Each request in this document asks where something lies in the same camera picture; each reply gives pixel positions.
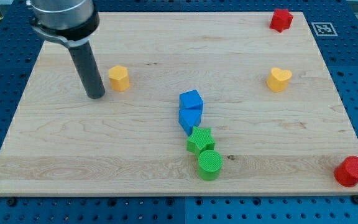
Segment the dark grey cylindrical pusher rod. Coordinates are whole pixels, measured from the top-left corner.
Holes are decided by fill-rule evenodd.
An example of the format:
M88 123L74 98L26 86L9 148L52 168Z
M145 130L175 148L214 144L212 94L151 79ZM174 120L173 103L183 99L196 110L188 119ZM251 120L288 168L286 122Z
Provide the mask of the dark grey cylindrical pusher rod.
M91 99L104 96L105 88L90 43L70 47L69 53L87 96Z

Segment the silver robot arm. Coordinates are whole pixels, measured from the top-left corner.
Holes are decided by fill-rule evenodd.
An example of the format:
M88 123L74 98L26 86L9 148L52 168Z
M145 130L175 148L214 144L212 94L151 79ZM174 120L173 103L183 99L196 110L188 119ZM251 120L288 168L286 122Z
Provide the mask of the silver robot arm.
M98 99L105 94L103 81L90 46L90 36L99 26L92 0L26 0L34 17L29 23L43 40L66 47L86 94Z

